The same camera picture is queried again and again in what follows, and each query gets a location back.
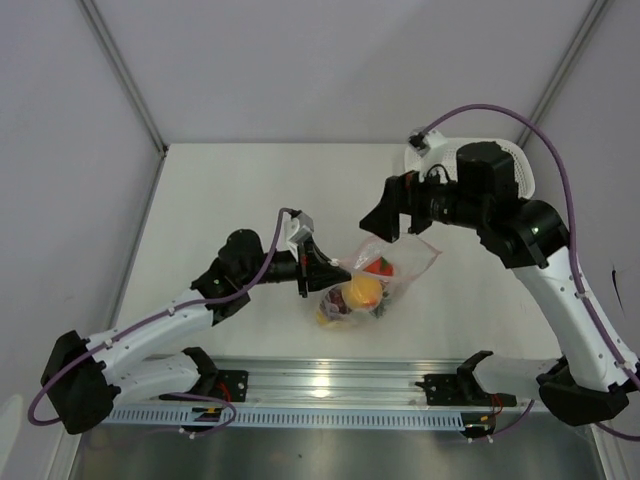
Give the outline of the dark red toy apple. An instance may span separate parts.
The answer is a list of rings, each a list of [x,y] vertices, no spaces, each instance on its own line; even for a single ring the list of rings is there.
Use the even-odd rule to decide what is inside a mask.
[[[323,298],[322,305],[327,316],[346,315],[351,312],[340,287],[329,290]]]

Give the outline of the pink toy peach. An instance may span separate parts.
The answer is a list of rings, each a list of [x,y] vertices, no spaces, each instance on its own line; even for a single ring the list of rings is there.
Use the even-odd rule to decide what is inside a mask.
[[[384,257],[379,257],[376,260],[373,260],[369,263],[364,269],[364,272],[383,276],[383,277],[393,277],[394,276],[394,265],[386,260]]]
[[[341,290],[349,309],[372,310],[380,302],[383,287],[375,278],[356,275]]]

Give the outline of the clear pink-dotted zip bag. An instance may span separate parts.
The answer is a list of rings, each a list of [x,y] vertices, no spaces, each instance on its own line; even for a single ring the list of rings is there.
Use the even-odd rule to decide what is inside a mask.
[[[352,328],[383,318],[440,255],[415,235],[403,234],[393,243],[368,237],[338,261],[351,278],[322,292],[316,322],[324,328]]]

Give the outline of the yellow toy lemon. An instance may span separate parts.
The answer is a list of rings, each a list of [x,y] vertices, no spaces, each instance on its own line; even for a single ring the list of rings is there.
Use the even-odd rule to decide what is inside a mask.
[[[316,322],[324,329],[347,329],[351,326],[351,322],[348,316],[344,315],[329,315],[327,316],[323,311],[316,311]]]

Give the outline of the orange toy pineapple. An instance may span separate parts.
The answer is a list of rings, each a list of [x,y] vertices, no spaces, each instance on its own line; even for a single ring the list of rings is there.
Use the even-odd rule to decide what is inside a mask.
[[[387,310],[390,308],[392,300],[393,300],[393,289],[389,284],[385,284],[382,290],[382,296],[381,296],[380,302],[371,311],[371,315],[377,319],[382,318],[387,313]]]

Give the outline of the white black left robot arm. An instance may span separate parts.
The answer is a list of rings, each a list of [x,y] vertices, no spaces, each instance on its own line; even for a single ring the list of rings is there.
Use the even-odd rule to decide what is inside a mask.
[[[207,399],[216,390],[218,369],[202,348],[188,347],[164,360],[152,354],[232,317],[249,303],[256,285],[293,282],[307,297],[350,278],[309,233],[292,250],[265,251],[255,231],[236,230],[210,267],[158,312],[124,329],[87,338],[71,330],[58,337],[41,376],[42,394],[70,435],[93,429],[118,404]]]

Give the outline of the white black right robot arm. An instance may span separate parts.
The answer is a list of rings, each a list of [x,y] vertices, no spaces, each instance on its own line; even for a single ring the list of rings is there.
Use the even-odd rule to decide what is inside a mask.
[[[380,201],[359,226],[393,243],[402,215],[409,216],[412,234],[435,222],[474,230],[526,287],[558,341],[557,359],[474,354],[457,369],[456,389],[464,401],[479,403],[490,394],[537,400],[570,426],[611,420],[628,406],[639,359],[587,294],[558,212],[520,196],[515,160],[503,147],[495,141],[462,146],[453,180],[418,171],[387,178]]]

